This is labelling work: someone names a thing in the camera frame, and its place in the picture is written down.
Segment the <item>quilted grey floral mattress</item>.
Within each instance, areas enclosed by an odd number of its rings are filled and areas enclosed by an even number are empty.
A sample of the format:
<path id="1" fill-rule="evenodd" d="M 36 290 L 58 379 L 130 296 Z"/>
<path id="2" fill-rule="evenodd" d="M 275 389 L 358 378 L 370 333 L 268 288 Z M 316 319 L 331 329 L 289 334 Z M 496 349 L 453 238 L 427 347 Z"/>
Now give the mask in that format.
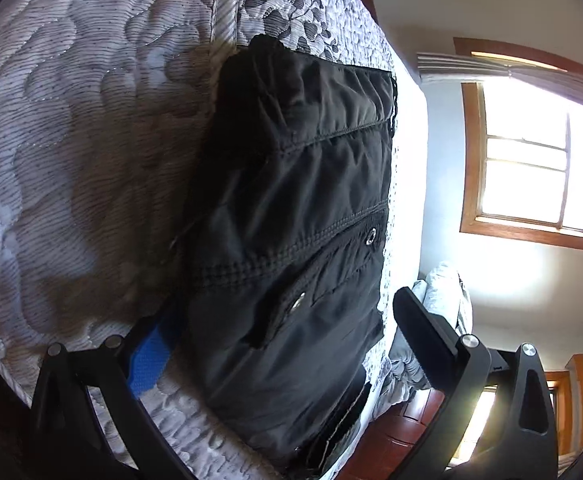
<path id="1" fill-rule="evenodd" d="M 29 478 L 135 476 L 99 393 L 111 469 L 41 439 L 35 383 L 50 344 L 95 348 L 169 292 L 218 71 L 259 34 L 395 76 L 380 312 L 415 280 L 426 99 L 361 0 L 0 0 L 0 443 Z"/>

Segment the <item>folded grey duvet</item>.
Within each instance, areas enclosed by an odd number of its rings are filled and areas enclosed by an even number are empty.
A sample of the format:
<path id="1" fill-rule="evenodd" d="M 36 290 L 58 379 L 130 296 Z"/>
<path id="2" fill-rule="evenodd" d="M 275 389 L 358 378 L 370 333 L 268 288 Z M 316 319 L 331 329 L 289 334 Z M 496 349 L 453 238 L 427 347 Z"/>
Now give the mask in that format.
<path id="1" fill-rule="evenodd" d="M 459 270 L 452 263 L 442 262 L 430 270 L 425 278 L 418 278 L 411 292 L 439 325 L 451 328 L 453 344 L 458 336 L 474 331 L 470 293 Z M 407 402 L 416 391 L 431 387 L 424 367 L 419 363 L 401 327 L 395 332 L 388 359 L 389 372 L 383 393 L 390 406 Z"/>

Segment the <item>black quilted pants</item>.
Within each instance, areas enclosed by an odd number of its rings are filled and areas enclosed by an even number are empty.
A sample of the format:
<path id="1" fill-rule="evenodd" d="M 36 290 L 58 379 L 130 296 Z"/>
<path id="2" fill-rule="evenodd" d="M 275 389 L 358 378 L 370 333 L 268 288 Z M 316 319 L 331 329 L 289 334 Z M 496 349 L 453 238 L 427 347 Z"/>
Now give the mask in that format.
<path id="1" fill-rule="evenodd" d="M 206 405 L 289 478 L 323 470 L 369 394 L 396 99 L 384 70 L 265 35 L 221 69 L 170 327 Z"/>

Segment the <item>wooden framed window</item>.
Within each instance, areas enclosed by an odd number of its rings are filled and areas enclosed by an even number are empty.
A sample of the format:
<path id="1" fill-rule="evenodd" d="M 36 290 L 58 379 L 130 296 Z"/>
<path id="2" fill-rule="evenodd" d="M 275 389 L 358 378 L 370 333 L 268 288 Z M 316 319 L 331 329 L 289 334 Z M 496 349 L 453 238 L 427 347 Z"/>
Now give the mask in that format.
<path id="1" fill-rule="evenodd" d="M 445 471 L 448 479 L 557 479 L 579 439 L 577 380 L 537 348 L 494 350 L 492 372 Z"/>
<path id="2" fill-rule="evenodd" d="M 509 42 L 462 38 L 457 54 L 559 75 L 462 85 L 466 162 L 461 230 L 583 250 L 583 64 Z"/>

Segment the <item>dark red wooden headboard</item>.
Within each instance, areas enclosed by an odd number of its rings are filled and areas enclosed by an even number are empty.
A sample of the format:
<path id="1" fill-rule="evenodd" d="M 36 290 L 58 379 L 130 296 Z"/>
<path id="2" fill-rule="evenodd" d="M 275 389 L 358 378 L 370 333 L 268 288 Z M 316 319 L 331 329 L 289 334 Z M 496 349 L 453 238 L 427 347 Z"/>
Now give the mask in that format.
<path id="1" fill-rule="evenodd" d="M 443 400 L 438 390 L 417 390 L 409 402 L 393 405 L 367 427 L 336 479 L 388 479 L 424 434 Z"/>

